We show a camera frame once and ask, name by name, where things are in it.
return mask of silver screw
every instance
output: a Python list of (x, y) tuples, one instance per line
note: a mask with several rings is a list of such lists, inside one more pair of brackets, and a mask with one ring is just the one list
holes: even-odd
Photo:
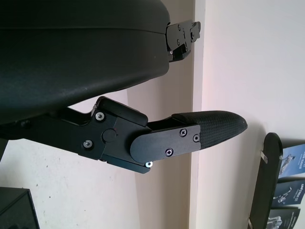
[(166, 156), (171, 156), (171, 155), (173, 155), (173, 149), (171, 149), (171, 148), (167, 149), (167, 150), (165, 151), (165, 155), (166, 155)]
[(186, 129), (181, 129), (179, 134), (180, 134), (181, 137), (185, 137), (187, 135), (187, 130)]
[(92, 147), (93, 143), (92, 143), (92, 141), (90, 141), (90, 140), (86, 140), (86, 141), (83, 142), (82, 145), (83, 145), (86, 149), (89, 149), (89, 148)]
[(194, 142), (199, 142), (199, 140), (200, 140), (199, 135), (194, 135), (193, 141)]
[(104, 118), (105, 118), (105, 115), (102, 112), (98, 112), (98, 113), (95, 114), (95, 119), (97, 121), (102, 121)]
[(145, 163), (145, 167), (147, 167), (147, 168), (150, 168), (152, 166), (153, 166), (153, 162), (152, 161)]

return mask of black display stand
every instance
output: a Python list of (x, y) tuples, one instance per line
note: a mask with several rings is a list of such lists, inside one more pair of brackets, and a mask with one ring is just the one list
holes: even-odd
[(277, 134), (267, 134), (261, 157), (248, 229), (266, 229), (267, 226), (283, 159), (283, 146)]

